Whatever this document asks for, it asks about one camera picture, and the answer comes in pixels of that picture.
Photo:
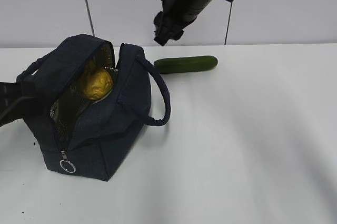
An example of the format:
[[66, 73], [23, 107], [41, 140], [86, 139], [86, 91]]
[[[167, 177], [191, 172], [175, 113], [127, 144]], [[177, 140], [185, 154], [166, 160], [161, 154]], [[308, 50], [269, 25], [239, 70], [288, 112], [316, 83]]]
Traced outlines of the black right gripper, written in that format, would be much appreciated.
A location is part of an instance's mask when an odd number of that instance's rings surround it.
[[164, 46], [169, 40], [178, 41], [184, 31], [181, 26], [167, 17], [163, 12], [159, 12], [154, 18], [155, 37], [154, 40], [159, 45]]

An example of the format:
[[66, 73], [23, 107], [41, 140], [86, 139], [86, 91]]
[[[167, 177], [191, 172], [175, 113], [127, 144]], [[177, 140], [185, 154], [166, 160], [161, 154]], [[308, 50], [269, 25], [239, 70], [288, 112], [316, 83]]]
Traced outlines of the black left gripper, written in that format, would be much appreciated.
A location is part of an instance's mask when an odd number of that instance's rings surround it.
[[24, 94], [34, 98], [47, 97], [47, 77], [28, 76], [22, 82], [1, 82], [1, 126], [23, 119]]

